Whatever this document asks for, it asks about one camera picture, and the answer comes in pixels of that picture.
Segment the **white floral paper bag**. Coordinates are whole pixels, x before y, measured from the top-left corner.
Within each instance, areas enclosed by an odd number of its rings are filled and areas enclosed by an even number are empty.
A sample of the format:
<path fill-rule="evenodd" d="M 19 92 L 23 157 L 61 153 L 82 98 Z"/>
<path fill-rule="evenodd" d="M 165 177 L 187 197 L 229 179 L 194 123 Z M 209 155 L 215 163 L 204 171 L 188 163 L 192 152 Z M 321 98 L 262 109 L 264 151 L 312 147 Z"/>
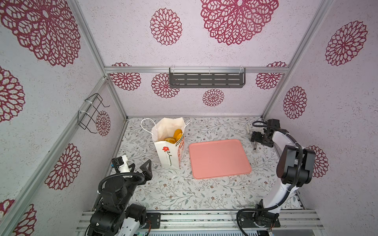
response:
<path fill-rule="evenodd" d="M 185 130 L 192 120 L 185 121 L 183 118 L 163 118 L 159 122 L 153 122 L 152 128 L 145 128 L 145 122 L 152 119 L 143 119 L 140 126 L 143 130 L 151 134 L 152 142 L 155 145 L 160 163 L 164 168 L 179 169 L 181 164 L 182 155 L 185 147 Z M 165 138 L 173 137 L 176 129 L 183 131 L 182 138 L 175 144 L 165 141 Z"/>

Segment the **orange bundt fake bread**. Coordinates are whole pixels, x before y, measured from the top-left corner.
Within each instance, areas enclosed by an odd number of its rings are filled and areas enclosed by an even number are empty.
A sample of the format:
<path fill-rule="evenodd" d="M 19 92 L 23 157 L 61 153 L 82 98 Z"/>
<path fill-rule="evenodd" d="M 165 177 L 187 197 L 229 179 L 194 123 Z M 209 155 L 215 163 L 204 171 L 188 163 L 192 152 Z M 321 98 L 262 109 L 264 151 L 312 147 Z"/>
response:
<path fill-rule="evenodd" d="M 171 143 L 171 144 L 175 144 L 175 143 L 176 143 L 176 139 L 173 138 L 173 137 L 165 138 L 165 141 L 166 141 L 166 142 L 169 142 L 169 143 Z"/>

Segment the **yellow fake bread roll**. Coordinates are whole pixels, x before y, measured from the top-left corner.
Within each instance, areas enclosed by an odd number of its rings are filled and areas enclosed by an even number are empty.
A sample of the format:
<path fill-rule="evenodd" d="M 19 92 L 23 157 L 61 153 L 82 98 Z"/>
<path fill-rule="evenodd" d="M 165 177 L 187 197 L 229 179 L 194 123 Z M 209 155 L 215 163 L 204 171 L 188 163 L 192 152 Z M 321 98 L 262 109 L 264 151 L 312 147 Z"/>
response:
<path fill-rule="evenodd" d="M 176 142 L 178 142 L 182 138 L 183 134 L 179 133 L 176 137 Z"/>

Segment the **yellow croissant fake bread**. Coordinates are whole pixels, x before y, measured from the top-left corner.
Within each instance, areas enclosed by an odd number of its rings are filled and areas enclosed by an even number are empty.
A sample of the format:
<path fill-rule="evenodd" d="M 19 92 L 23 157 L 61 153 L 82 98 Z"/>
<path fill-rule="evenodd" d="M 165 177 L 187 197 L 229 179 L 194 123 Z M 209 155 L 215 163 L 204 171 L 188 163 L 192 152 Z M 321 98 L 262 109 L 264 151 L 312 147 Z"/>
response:
<path fill-rule="evenodd" d="M 183 134 L 183 131 L 182 131 L 181 129 L 176 129 L 175 132 L 174 132 L 173 138 L 176 139 L 176 137 L 177 137 L 177 135 L 178 135 L 179 133 L 182 133 L 182 134 Z"/>

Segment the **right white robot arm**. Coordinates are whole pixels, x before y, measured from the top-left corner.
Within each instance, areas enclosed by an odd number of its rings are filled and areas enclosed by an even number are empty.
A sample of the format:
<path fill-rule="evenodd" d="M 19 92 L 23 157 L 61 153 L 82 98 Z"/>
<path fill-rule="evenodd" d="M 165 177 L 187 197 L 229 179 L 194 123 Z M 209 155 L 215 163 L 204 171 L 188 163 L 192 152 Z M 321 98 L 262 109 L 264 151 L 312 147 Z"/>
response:
<path fill-rule="evenodd" d="M 281 128 L 280 121 L 270 119 L 266 122 L 255 121 L 254 127 L 263 132 L 253 132 L 251 142 L 281 152 L 276 168 L 277 180 L 270 193 L 252 211 L 257 219 L 277 219 L 281 206 L 300 187 L 309 184 L 313 177 L 316 153 L 303 147 L 287 131 Z"/>

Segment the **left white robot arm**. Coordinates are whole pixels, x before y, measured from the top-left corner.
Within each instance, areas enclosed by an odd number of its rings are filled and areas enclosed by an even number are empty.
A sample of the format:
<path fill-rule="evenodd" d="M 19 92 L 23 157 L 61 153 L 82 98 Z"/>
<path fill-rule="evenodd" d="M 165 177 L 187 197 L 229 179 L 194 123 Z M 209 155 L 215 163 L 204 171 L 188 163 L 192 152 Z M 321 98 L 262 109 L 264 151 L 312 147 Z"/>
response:
<path fill-rule="evenodd" d="M 87 236 L 136 236 L 137 231 L 147 226 L 149 235 L 152 222 L 147 218 L 144 206 L 129 204 L 136 188 L 145 185 L 153 177 L 152 161 L 147 160 L 135 171 L 135 165 L 127 164 L 125 155 L 111 159 L 116 173 L 102 179 L 98 184 L 100 202 L 90 219 Z"/>

